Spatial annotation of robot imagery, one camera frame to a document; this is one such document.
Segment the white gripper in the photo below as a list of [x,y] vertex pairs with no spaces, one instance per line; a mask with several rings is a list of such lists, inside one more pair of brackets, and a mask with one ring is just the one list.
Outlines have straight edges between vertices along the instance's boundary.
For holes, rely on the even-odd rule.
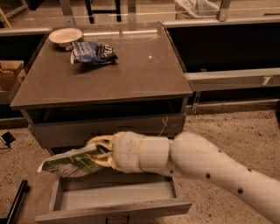
[[171,177],[174,164],[170,159],[170,140],[164,136],[145,136],[134,132],[118,132],[114,135],[95,136],[87,144],[102,145],[108,150],[94,154],[91,159],[103,167],[118,169],[124,173],[151,172]]

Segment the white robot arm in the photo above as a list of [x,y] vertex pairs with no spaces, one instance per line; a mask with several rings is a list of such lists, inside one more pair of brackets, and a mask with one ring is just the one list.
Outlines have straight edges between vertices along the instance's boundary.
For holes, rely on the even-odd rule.
[[182,132],[170,140],[134,132],[96,136],[87,145],[108,150],[102,166],[124,173],[151,172],[192,177],[216,185],[242,200],[274,224],[280,224],[280,181],[229,157],[203,136]]

